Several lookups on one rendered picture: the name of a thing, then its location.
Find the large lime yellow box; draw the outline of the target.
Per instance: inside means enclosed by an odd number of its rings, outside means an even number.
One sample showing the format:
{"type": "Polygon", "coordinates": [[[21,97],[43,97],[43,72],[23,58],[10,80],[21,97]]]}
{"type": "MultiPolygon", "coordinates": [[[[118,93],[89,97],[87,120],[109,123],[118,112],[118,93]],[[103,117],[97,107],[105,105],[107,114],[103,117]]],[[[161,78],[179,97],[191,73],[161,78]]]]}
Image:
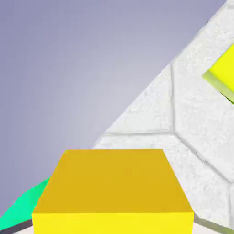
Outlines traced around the large lime yellow box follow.
{"type": "Polygon", "coordinates": [[[202,77],[234,105],[234,43],[202,77]]]}

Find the large green box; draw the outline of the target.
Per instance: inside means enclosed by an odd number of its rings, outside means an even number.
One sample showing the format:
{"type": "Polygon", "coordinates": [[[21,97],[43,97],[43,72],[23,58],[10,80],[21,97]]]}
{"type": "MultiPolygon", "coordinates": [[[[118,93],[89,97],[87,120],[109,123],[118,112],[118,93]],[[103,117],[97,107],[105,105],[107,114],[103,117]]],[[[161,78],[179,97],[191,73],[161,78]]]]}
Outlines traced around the large green box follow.
{"type": "Polygon", "coordinates": [[[32,220],[32,212],[41,197],[50,177],[24,192],[0,217],[0,231],[32,220]]]}

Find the small yellow cube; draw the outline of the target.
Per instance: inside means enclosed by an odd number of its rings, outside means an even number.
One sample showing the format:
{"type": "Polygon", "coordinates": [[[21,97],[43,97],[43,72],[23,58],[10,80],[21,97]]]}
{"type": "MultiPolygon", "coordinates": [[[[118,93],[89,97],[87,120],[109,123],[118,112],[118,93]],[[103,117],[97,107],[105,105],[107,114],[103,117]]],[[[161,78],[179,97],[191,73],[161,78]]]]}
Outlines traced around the small yellow cube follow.
{"type": "Polygon", "coordinates": [[[194,211],[161,149],[66,150],[34,234],[192,234],[194,211]]]}

